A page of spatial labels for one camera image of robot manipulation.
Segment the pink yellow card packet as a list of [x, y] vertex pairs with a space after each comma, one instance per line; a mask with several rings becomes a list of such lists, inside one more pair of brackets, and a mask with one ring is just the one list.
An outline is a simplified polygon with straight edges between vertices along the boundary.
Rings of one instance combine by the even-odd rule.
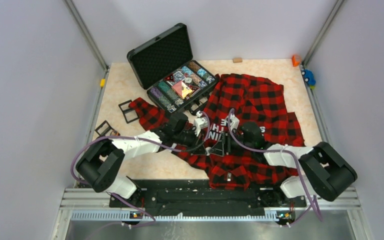
[[176, 82], [172, 87], [172, 90], [182, 99], [190, 96], [194, 91], [183, 81]]

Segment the small wooden block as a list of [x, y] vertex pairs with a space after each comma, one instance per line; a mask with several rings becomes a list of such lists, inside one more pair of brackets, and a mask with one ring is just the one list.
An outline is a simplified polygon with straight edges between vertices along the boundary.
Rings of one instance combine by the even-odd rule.
[[242, 63], [243, 62], [243, 59], [241, 57], [235, 57], [232, 59], [232, 62], [233, 63]]

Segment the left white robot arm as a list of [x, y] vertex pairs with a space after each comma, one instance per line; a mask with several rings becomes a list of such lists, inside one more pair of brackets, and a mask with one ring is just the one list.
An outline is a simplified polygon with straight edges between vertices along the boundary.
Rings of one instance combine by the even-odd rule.
[[163, 150], [180, 153], [181, 149], [173, 145], [185, 146], [185, 153], [203, 147], [209, 134], [206, 133], [204, 137], [200, 134], [202, 129], [209, 131], [211, 123], [203, 111], [196, 116], [190, 129], [186, 129], [188, 117], [176, 113], [167, 123], [137, 136], [98, 137], [75, 155], [70, 172], [76, 181], [90, 185], [95, 192], [118, 195], [127, 206], [134, 207], [140, 202], [141, 194], [128, 176], [119, 173], [123, 161]]

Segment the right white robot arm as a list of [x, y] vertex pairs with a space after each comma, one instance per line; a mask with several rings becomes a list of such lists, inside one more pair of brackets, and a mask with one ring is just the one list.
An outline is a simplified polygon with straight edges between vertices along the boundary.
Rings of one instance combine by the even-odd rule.
[[287, 206], [293, 198], [303, 195], [317, 195], [333, 202], [358, 179], [356, 170], [327, 142], [313, 147], [280, 143], [262, 146], [263, 137], [256, 123], [244, 123], [241, 136], [236, 134], [236, 121], [227, 120], [226, 124], [230, 151], [246, 150], [261, 155], [269, 166], [297, 170], [297, 176], [287, 178], [273, 192], [273, 200], [279, 206]]

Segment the red black plaid shirt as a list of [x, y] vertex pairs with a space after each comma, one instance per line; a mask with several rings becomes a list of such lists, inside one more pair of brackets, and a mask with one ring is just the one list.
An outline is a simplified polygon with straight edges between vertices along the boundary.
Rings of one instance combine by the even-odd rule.
[[234, 110], [239, 126], [234, 131], [231, 152], [225, 156], [196, 155], [178, 146], [174, 155], [205, 171], [213, 189], [277, 186], [296, 176], [295, 167], [269, 165], [260, 153], [274, 144], [295, 147], [305, 144], [295, 113], [287, 111], [284, 87], [268, 78], [247, 74], [222, 74], [215, 78], [217, 84], [204, 107], [211, 124], [204, 146], [213, 147], [228, 133], [228, 113]]

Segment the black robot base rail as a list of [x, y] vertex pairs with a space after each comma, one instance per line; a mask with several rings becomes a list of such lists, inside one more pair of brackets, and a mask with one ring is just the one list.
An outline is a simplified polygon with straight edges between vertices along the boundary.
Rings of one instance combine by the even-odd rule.
[[127, 209], [131, 204], [156, 220], [266, 218], [277, 221], [285, 212], [307, 206], [304, 196], [287, 198], [278, 187], [246, 190], [212, 189], [208, 180], [135, 180], [138, 189], [127, 203], [104, 192], [109, 207]]

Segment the black square brooch box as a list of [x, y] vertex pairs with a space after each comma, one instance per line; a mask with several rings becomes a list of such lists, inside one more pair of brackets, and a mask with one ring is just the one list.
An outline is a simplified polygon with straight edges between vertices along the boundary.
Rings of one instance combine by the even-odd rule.
[[129, 100], [126, 100], [126, 101], [118, 104], [118, 108], [121, 111], [121, 113], [124, 117], [124, 120], [127, 124], [131, 124], [131, 123], [139, 120], [139, 118], [140, 118], [138, 116], [138, 114], [136, 113], [136, 111], [130, 107], [130, 104], [132, 102], [133, 101], [131, 99], [129, 99]]

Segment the blue toy car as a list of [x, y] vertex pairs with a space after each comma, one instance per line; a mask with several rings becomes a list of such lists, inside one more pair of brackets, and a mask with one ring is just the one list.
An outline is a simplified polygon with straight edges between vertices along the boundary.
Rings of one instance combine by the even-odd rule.
[[316, 79], [311, 70], [304, 69], [301, 71], [304, 82], [311, 88], [314, 89], [316, 86]]

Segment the black open chip case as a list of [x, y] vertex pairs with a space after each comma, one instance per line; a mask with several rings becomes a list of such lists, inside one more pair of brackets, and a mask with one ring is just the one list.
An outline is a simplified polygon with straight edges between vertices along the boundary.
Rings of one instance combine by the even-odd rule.
[[[126, 58], [147, 96], [169, 114], [189, 111], [195, 115], [203, 110], [218, 82], [214, 74], [194, 60], [184, 23], [130, 50]], [[172, 90], [179, 81], [193, 90], [185, 99]]]

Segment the yellow small clip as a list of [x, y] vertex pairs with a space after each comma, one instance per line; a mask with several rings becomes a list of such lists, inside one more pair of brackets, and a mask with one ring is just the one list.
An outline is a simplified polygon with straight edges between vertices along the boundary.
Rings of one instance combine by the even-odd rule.
[[106, 84], [106, 79], [105, 79], [105, 78], [102, 78], [101, 81], [100, 81], [99, 86], [100, 86], [101, 88], [103, 88], [103, 87], [105, 86], [105, 84]]

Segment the orange small object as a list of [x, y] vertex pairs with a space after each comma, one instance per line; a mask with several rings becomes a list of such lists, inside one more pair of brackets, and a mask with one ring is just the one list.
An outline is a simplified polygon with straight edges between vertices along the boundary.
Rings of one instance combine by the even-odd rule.
[[293, 54], [291, 57], [291, 62], [293, 67], [298, 67], [302, 62], [302, 58], [299, 54]]

